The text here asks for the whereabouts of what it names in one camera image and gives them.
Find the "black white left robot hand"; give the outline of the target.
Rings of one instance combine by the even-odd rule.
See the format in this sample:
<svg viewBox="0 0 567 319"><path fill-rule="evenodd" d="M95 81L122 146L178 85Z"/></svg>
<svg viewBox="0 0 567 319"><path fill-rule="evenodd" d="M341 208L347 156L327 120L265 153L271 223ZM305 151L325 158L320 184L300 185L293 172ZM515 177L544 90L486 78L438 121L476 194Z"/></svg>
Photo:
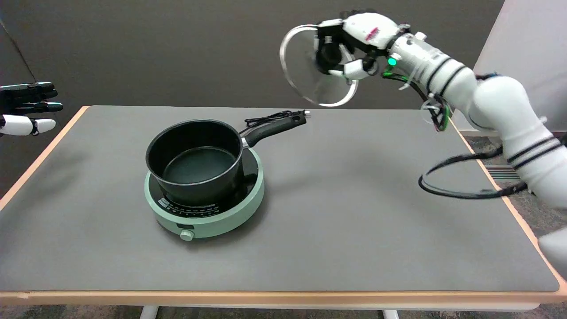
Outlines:
<svg viewBox="0 0 567 319"><path fill-rule="evenodd" d="M32 118L30 114L55 113L62 103L49 102L58 92L51 82L22 83L0 89L0 133L2 136L37 136L55 128L56 121Z"/></svg>

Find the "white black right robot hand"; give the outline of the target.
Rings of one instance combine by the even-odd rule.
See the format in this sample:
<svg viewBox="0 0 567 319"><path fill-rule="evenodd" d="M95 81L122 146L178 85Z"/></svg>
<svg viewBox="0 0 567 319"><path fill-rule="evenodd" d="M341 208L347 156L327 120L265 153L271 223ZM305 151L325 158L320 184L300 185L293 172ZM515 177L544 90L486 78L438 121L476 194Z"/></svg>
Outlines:
<svg viewBox="0 0 567 319"><path fill-rule="evenodd" d="M376 75L377 59L387 56L393 43L410 30L409 24L397 24L375 10L342 12L340 18L316 26L316 66L322 74L346 81Z"/></svg>

